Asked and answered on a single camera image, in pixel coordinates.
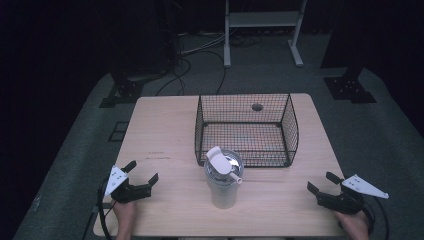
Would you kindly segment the black stand base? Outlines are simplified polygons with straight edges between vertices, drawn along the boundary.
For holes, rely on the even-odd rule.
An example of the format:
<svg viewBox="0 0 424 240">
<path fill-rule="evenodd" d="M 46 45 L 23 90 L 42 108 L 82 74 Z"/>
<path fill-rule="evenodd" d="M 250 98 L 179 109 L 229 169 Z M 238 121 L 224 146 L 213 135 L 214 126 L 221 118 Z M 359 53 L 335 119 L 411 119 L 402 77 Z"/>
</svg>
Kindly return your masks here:
<svg viewBox="0 0 424 240">
<path fill-rule="evenodd" d="M 359 81 L 362 70 L 362 66 L 349 66 L 342 76 L 324 78 L 334 100 L 350 100 L 354 104 L 376 102 L 373 95 Z"/>
<path fill-rule="evenodd" d="M 117 104 L 135 103 L 141 96 L 144 85 L 166 75 L 159 73 L 141 73 L 113 69 L 110 73 L 113 85 L 107 97 L 103 98 L 100 108 L 113 108 Z"/>
</svg>

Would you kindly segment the white metal stand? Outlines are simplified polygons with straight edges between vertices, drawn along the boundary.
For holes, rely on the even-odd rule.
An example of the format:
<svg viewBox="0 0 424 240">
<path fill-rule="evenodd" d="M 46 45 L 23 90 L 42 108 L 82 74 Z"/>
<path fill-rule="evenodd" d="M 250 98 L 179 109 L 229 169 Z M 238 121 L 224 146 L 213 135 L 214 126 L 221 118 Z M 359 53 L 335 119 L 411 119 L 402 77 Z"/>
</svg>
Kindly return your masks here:
<svg viewBox="0 0 424 240">
<path fill-rule="evenodd" d="M 293 27 L 294 34 L 287 41 L 294 63 L 304 65 L 297 48 L 297 42 L 308 0 L 302 0 L 297 11 L 286 12 L 231 12 L 230 0 L 225 0 L 223 65 L 231 66 L 230 30 L 236 28 Z"/>
</svg>

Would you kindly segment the white tumbler with lid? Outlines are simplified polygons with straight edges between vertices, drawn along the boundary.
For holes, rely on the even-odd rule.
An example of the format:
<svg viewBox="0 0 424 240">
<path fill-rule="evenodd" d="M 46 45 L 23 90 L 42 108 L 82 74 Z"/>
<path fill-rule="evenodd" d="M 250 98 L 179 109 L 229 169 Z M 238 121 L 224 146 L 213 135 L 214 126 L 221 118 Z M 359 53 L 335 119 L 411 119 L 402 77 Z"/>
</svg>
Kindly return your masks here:
<svg viewBox="0 0 424 240">
<path fill-rule="evenodd" d="M 244 164 L 237 153 L 219 146 L 207 152 L 204 172 L 217 208 L 228 209 L 235 204 L 243 171 Z"/>
</svg>

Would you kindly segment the person's right hand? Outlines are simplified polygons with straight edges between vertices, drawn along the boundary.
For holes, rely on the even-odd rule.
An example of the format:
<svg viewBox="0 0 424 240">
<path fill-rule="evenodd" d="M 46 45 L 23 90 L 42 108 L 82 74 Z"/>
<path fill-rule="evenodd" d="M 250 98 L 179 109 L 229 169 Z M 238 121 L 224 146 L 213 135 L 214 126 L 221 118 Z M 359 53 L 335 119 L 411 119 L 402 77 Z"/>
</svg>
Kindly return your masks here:
<svg viewBox="0 0 424 240">
<path fill-rule="evenodd" d="M 334 212 L 350 240 L 369 240 L 369 221 L 363 211 L 354 215 Z"/>
</svg>

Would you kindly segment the person's left hand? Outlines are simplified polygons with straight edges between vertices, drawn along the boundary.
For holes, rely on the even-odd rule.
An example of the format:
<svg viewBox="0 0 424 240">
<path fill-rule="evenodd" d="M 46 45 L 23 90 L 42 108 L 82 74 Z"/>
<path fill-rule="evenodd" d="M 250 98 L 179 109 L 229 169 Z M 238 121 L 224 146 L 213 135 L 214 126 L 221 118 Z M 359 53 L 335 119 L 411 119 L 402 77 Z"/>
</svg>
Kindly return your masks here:
<svg viewBox="0 0 424 240">
<path fill-rule="evenodd" d="M 118 221 L 116 240 L 131 240 L 137 218 L 137 203 L 115 202 L 113 211 Z"/>
</svg>

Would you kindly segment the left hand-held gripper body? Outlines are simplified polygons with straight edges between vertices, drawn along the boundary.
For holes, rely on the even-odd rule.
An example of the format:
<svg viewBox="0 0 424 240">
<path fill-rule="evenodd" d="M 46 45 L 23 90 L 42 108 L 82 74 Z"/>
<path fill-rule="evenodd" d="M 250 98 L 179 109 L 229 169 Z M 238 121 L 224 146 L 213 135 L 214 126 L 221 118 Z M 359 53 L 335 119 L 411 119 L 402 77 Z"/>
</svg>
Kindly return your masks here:
<svg viewBox="0 0 424 240">
<path fill-rule="evenodd" d="M 150 197 L 151 191 L 152 186 L 148 182 L 142 185 L 131 185 L 128 173 L 113 165 L 106 180 L 104 196 L 111 196 L 113 200 L 119 203 L 129 203 Z"/>
</svg>

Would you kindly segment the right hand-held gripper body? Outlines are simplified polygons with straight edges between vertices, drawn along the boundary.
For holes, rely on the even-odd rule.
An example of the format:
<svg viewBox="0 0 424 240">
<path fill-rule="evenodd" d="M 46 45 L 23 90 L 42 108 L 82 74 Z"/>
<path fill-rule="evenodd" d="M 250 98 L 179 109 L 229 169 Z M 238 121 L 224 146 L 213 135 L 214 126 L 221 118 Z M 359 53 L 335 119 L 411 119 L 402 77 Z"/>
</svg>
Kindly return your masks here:
<svg viewBox="0 0 424 240">
<path fill-rule="evenodd" d="M 353 175 L 342 180 L 343 182 L 339 185 L 341 188 L 339 195 L 331 195 L 319 190 L 319 193 L 315 196 L 319 206 L 344 214 L 354 215 L 364 208 L 365 201 L 363 195 L 382 199 L 389 198 L 388 193 L 383 192 L 358 175 Z"/>
</svg>

